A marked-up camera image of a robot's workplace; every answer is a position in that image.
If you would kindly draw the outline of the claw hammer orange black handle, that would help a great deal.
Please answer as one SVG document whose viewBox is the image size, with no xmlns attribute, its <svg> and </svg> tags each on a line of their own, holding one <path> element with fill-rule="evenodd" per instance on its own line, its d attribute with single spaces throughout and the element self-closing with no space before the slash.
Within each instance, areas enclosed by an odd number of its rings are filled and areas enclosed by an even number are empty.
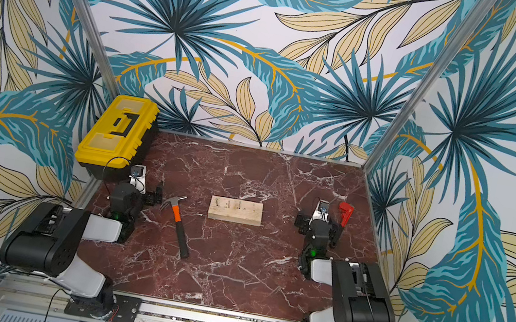
<svg viewBox="0 0 516 322">
<path fill-rule="evenodd" d="M 175 221 L 175 229 L 176 229 L 176 235 L 177 235 L 177 243 L 178 243 L 178 247 L 179 247 L 179 255 L 180 255 L 180 258 L 183 260 L 189 258 L 190 256 L 190 251 L 189 251 L 189 247 L 188 247 L 188 243 L 187 243 L 187 238 L 186 238 L 186 234 L 185 234 L 185 229 L 184 229 L 184 224 L 183 224 L 183 221 L 182 221 L 182 216 L 181 216 L 181 212 L 180 212 L 180 201 L 181 200 L 186 200 L 187 199 L 187 196 L 174 196 L 174 197 L 170 197 L 170 198 L 167 198 L 165 201 L 163 201 L 162 205 L 161 205 L 161 209 L 164 210 L 164 209 L 167 209 L 168 207 L 171 207 L 171 210 L 173 212 L 173 216 L 174 216 L 174 221 Z"/>
</svg>

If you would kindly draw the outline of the wooden block with nails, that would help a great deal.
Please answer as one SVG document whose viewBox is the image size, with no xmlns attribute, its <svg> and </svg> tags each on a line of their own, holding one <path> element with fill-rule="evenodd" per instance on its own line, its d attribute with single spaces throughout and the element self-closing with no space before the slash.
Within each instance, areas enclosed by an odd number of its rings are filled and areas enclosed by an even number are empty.
<svg viewBox="0 0 516 322">
<path fill-rule="evenodd" d="M 258 227 L 262 225 L 263 208 L 259 202 L 212 196 L 207 215 L 213 220 Z"/>
</svg>

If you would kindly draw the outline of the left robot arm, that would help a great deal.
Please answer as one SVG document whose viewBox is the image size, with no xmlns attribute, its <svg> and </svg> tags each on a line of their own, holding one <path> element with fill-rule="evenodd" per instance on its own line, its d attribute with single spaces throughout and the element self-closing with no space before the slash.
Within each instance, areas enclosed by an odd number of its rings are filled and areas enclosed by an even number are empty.
<svg viewBox="0 0 516 322">
<path fill-rule="evenodd" d="M 117 297 L 112 279 L 78 255 L 82 241 L 122 244 L 135 230 L 140 211 L 162 203 L 163 184 L 143 193 L 143 184 L 123 182 L 112 191 L 105 217 L 83 209 L 42 203 L 14 230 L 0 249 L 4 266 L 47 277 L 67 291 L 67 314 L 134 322 L 141 300 Z"/>
</svg>

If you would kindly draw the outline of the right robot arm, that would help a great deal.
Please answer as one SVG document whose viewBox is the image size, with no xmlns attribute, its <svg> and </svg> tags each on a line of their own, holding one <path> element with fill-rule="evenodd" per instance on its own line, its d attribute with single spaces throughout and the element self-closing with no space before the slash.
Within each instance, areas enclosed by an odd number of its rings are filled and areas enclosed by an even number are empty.
<svg viewBox="0 0 516 322">
<path fill-rule="evenodd" d="M 323 214 L 295 218 L 304 236 L 298 270 L 304 278 L 331 288 L 332 302 L 326 309 L 305 315 L 301 322 L 395 322 L 395 312 L 379 265 L 332 259 L 341 226 Z"/>
</svg>

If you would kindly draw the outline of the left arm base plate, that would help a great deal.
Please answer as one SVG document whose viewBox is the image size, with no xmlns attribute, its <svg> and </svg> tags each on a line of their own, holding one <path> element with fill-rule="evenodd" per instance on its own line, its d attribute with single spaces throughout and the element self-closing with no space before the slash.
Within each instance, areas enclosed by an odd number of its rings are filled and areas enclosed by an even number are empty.
<svg viewBox="0 0 516 322">
<path fill-rule="evenodd" d="M 98 321 L 134 322 L 142 300 L 120 294 L 95 298 L 70 296 L 64 313 Z"/>
</svg>

